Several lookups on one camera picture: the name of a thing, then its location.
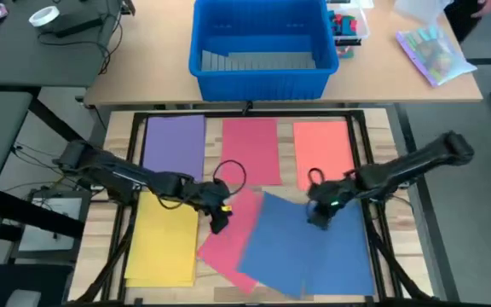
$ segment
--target wooden work surface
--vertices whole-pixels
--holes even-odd
[[[390,132],[390,125],[384,109],[366,109],[367,128],[371,139],[374,159],[376,162],[385,162],[396,157],[395,144]],[[104,148],[115,155],[125,158],[128,150],[133,112],[112,113],[107,130]],[[295,121],[327,121],[343,120],[343,118],[281,118],[278,123],[278,139],[280,152],[280,174],[282,185],[277,187],[260,187],[264,191],[297,203],[305,203],[304,192],[296,186],[295,150],[292,137],[292,123]],[[134,162],[139,161],[141,154],[144,125],[138,131]],[[222,149],[222,119],[206,120],[205,140],[205,180],[211,180],[211,174],[220,162]],[[398,192],[398,195],[407,199],[407,194]],[[113,229],[113,219],[116,206],[111,203],[95,203],[90,207],[84,237],[81,244],[74,273],[69,299],[75,299],[95,279],[107,261],[107,251]],[[413,214],[410,207],[404,202],[390,200],[386,206],[386,215],[390,226],[393,246],[398,261],[404,269],[419,284],[420,288],[431,293],[430,281]],[[199,220],[198,247],[204,242],[210,232],[209,218],[201,217]],[[386,289],[391,289],[387,266],[383,266]],[[115,269],[113,277],[112,298],[116,298],[116,289],[119,283],[121,269]],[[196,280],[194,287],[175,288],[128,288],[126,302],[133,303],[134,298],[143,298],[145,304],[185,304],[185,303],[261,303],[261,302],[295,302],[284,295],[267,287],[257,286],[251,295],[241,293],[236,287],[220,276],[212,268],[197,261]],[[361,296],[325,296],[315,295],[307,297],[301,302],[361,302]]]
[[[375,0],[366,9],[371,30],[353,59],[326,85],[321,102],[480,101],[472,74],[433,89],[407,58],[396,32],[420,26],[393,12],[393,0]],[[91,105],[201,102],[196,78],[188,70],[194,0],[135,0],[135,17],[124,16],[122,43],[104,75],[87,91]],[[441,26],[458,48],[446,17]],[[113,35],[113,44],[118,34]]]

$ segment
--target red paper sheet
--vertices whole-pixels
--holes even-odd
[[[222,122],[221,161],[240,162],[247,174],[248,185],[281,184],[276,119],[225,119]],[[242,170],[234,164],[222,167],[221,179],[240,184]]]
[[[257,284],[249,276],[238,272],[242,251],[257,223],[263,196],[244,188],[232,203],[233,215],[218,235],[210,234],[198,250],[198,257],[244,293],[251,293]]]
[[[297,158],[297,185],[308,190],[308,172],[317,167],[325,180],[338,180],[354,164],[349,145],[346,122],[316,122],[293,124],[295,155]]]

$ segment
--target blue storage bin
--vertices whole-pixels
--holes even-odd
[[[220,59],[240,53],[309,52],[315,68],[240,70],[244,64],[235,61],[227,63],[227,71],[206,71],[206,52]],[[338,69],[326,1],[196,0],[188,64],[205,101],[320,98]]]

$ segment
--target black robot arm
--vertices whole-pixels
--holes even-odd
[[[326,229],[331,218],[352,199],[385,200],[400,184],[440,165],[464,165],[473,158],[473,148],[462,135],[449,131],[420,150],[384,164],[364,165],[344,174],[339,181],[312,182],[308,197],[315,202],[309,222]]]
[[[192,206],[196,211],[211,215],[214,234],[227,226],[228,216],[232,215],[230,207],[223,204],[230,196],[228,187],[216,178],[213,182],[195,182],[193,177],[182,173],[150,171],[81,141],[69,142],[55,163],[67,176],[103,186],[109,197],[120,204],[130,204],[134,190],[144,186],[160,200]]]

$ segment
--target plastic bag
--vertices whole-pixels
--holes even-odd
[[[414,65],[439,86],[477,68],[456,51],[439,26],[428,26],[410,32],[398,32],[397,40]]]
[[[430,25],[436,22],[436,18],[452,2],[453,0],[396,0],[394,10]]]

